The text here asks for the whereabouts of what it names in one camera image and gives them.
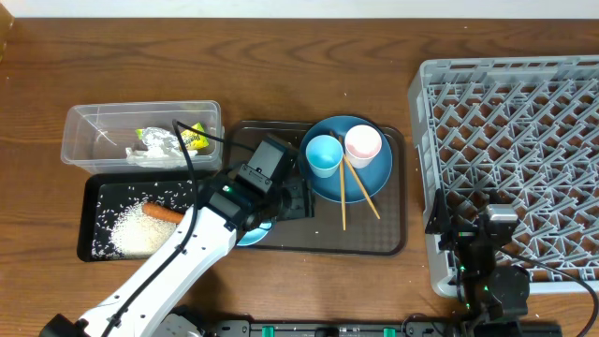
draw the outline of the cable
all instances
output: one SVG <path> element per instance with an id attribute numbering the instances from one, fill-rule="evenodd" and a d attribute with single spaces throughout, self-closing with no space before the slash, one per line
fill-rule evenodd
<path id="1" fill-rule="evenodd" d="M 451 318 L 449 318 L 449 321 L 446 324 L 446 328 L 443 330 L 443 333 L 441 334 L 443 337 L 454 337 L 455 336 L 454 327 L 456 325 L 458 325 L 458 329 L 460 329 L 459 323 L 457 322 L 457 319 L 456 319 L 457 316 L 458 315 L 452 315 Z"/>
<path id="2" fill-rule="evenodd" d="M 456 244 L 456 237 L 455 235 L 452 235 L 451 238 L 451 256 L 453 258 L 453 266 L 456 268 L 457 272 L 456 272 L 456 294 L 458 296 L 458 302 L 462 303 L 463 302 L 463 297 L 461 296 L 461 268 L 458 267 L 458 261 L 456 260 L 456 249 L 457 249 L 457 244 Z"/>
<path id="3" fill-rule="evenodd" d="M 515 258 L 515 259 L 518 259 L 518 260 L 520 260 L 522 262 L 530 263 L 530 264 L 532 264 L 532 265 L 534 265 L 536 267 L 540 267 L 540 268 L 546 269 L 548 271 L 553 271 L 555 273 L 558 273 L 559 275 L 565 276 L 566 278 L 568 278 L 568 279 L 570 279 L 570 280 L 578 283 L 579 285 L 581 285 L 582 287 L 584 287 L 585 289 L 587 289 L 587 291 L 589 291 L 589 293 L 591 294 L 591 297 L 592 297 L 592 314 L 591 314 L 591 318 L 589 318 L 589 322 L 587 322 L 587 325 L 584 326 L 584 328 L 577 335 L 577 337 L 582 337 L 582 336 L 586 335 L 587 332 L 589 332 L 589 330 L 591 330 L 592 325 L 595 323 L 595 320 L 597 319 L 597 313 L 599 312 L 599 299 L 597 299 L 597 294 L 591 288 L 591 286 L 587 285 L 587 283 L 584 282 L 584 281 L 582 281 L 582 280 L 578 280 L 576 277 L 570 276 L 566 272 L 559 271 L 559 270 L 557 270 L 555 268 L 551 268 L 550 266 L 548 266 L 548 265 L 546 265 L 544 263 L 541 263 L 541 262 L 529 259 L 527 257 L 520 256 L 518 254 L 510 253 L 507 250 L 505 250 L 503 247 L 500 247 L 499 245 L 497 245 L 495 243 L 493 245 L 495 246 L 495 249 L 497 249 L 498 251 L 506 254 L 507 256 L 510 256 L 512 258 Z"/>
<path id="4" fill-rule="evenodd" d="M 133 301 L 139 296 L 139 294 L 141 294 L 141 292 L 146 287 L 148 287 L 150 285 L 150 283 L 156 277 L 158 277 L 158 275 L 160 275 L 160 273 L 168 266 L 168 264 L 170 264 L 170 262 L 172 262 L 172 260 L 174 260 L 175 257 L 177 257 L 177 255 L 184 250 L 185 245 L 187 244 L 187 242 L 189 242 L 189 239 L 191 238 L 191 236 L 194 232 L 194 228 L 196 227 L 197 212 L 199 211 L 199 198 L 197 197 L 196 176 L 194 175 L 194 165 L 191 162 L 191 157 L 189 156 L 187 149 L 185 148 L 185 143 L 183 142 L 183 138 L 181 137 L 181 132 L 179 131 L 178 125 L 181 125 L 184 128 L 187 128 L 189 126 L 184 125 L 183 123 L 178 122 L 177 120 L 172 120 L 172 126 L 175 129 L 175 135 L 177 136 L 177 140 L 179 141 L 179 145 L 181 146 L 183 156 L 185 157 L 185 162 L 187 163 L 189 179 L 191 179 L 192 188 L 193 188 L 193 191 L 195 191 L 195 193 L 194 193 L 194 213 L 191 218 L 191 224 L 189 225 L 189 229 L 187 229 L 187 233 L 185 233 L 185 237 L 181 241 L 181 244 L 179 244 L 177 246 L 177 248 L 175 248 L 175 251 L 133 292 L 133 294 L 131 294 L 131 296 L 123 303 L 123 306 L 121 306 L 121 308 L 116 312 L 116 314 L 114 314 L 110 318 L 110 322 L 104 329 L 104 332 L 102 333 L 102 337 L 108 337 L 110 335 L 112 328 L 114 328 L 116 325 L 118 325 L 121 322 L 121 317 L 128 310 L 129 305 L 131 305 L 131 303 L 133 303 Z"/>
<path id="5" fill-rule="evenodd" d="M 241 147 L 241 148 L 243 148 L 243 149 L 245 149 L 245 150 L 247 150 L 249 152 L 252 152 L 252 153 L 256 151 L 256 150 L 252 149 L 251 147 L 249 147 L 247 145 L 243 145 L 243 144 L 240 144 L 238 142 L 231 141 L 231 140 L 226 140 L 226 139 L 218 138 L 218 137 L 213 136 L 211 134 L 208 134 L 206 132 L 199 131 L 199 130 L 197 130 L 197 129 L 189 126 L 189 125 L 185 125 L 185 124 L 183 124 L 183 123 L 181 123 L 179 121 L 173 121 L 173 127 L 175 127 L 175 130 L 177 129 L 177 126 L 180 126 L 180 127 L 184 128 L 185 130 L 189 130 L 191 132 L 195 132 L 195 133 L 197 133 L 197 134 L 199 134 L 201 136 L 206 137 L 207 139 L 213 139 L 213 140 L 216 140 L 216 141 L 220 141 L 220 142 L 222 142 L 225 145 L 235 145 L 237 147 Z"/>
<path id="6" fill-rule="evenodd" d="M 424 315 L 424 314 L 421 314 L 421 313 L 415 313 L 415 314 L 409 315 L 402 322 L 402 328 L 401 328 L 402 332 L 405 332 L 405 330 L 403 329 L 403 325 L 405 324 L 405 322 L 409 322 L 411 319 L 414 319 L 414 318 L 419 317 L 419 316 L 422 316 L 424 318 L 429 318 L 427 315 Z M 437 326 L 435 325 L 434 322 L 431 321 L 431 322 L 427 322 L 427 323 L 431 323 L 432 328 L 435 329 L 435 331 L 437 331 L 437 333 L 439 335 L 444 336 L 444 337 L 446 336 L 444 332 L 441 332 L 441 330 L 439 328 L 437 328 Z"/>
<path id="7" fill-rule="evenodd" d="M 479 316 L 477 316 L 475 318 L 475 320 L 470 324 L 470 327 L 468 327 L 468 330 L 466 331 L 466 336 L 474 336 L 475 335 L 475 328 L 480 324 L 480 322 L 485 320 L 485 314 L 487 312 L 483 311 L 482 313 L 480 313 Z"/>

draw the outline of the plastic container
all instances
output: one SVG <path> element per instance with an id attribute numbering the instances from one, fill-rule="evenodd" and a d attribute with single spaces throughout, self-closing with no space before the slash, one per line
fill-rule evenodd
<path id="1" fill-rule="evenodd" d="M 510 248 L 599 289 L 599 56 L 430 60 L 408 92 L 425 211 L 441 189 L 472 223 L 497 190 L 521 220 Z M 453 256 L 427 235 L 432 288 L 456 296 Z M 584 291 L 524 265 L 531 294 Z"/>
<path id="2" fill-rule="evenodd" d="M 172 120 L 187 125 L 198 122 L 204 131 L 224 136 L 221 111 L 214 101 L 145 102 L 75 106 L 66 116 L 61 158 L 90 173 L 157 171 L 126 162 L 125 148 L 144 150 L 135 130 L 162 127 L 172 130 Z M 194 169 L 218 170 L 222 165 L 223 144 L 210 145 L 192 156 Z M 186 166 L 163 168 L 185 170 Z"/>

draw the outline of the yellow package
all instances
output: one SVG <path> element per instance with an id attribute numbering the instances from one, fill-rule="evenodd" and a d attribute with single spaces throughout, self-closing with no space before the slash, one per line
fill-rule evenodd
<path id="1" fill-rule="evenodd" d="M 197 131 L 206 132 L 200 123 L 197 123 L 192 126 Z M 193 131 L 184 130 L 181 133 L 181 138 L 183 138 L 183 142 L 185 143 L 185 148 L 187 150 L 199 150 L 208 146 L 208 139 L 204 136 L 201 136 Z"/>

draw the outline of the green connector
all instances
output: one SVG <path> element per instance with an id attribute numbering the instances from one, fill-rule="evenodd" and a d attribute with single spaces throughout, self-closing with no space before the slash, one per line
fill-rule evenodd
<path id="1" fill-rule="evenodd" d="M 383 337 L 395 337 L 396 331 L 393 328 L 384 328 Z"/>
<path id="2" fill-rule="evenodd" d="M 262 337 L 274 337 L 274 327 L 262 327 Z"/>

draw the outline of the white wall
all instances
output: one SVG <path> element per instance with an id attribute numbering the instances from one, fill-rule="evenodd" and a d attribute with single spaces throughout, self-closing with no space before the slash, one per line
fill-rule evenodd
<path id="1" fill-rule="evenodd" d="M 17 18 L 599 18 L 599 0 L 0 0 L 0 2 Z"/>

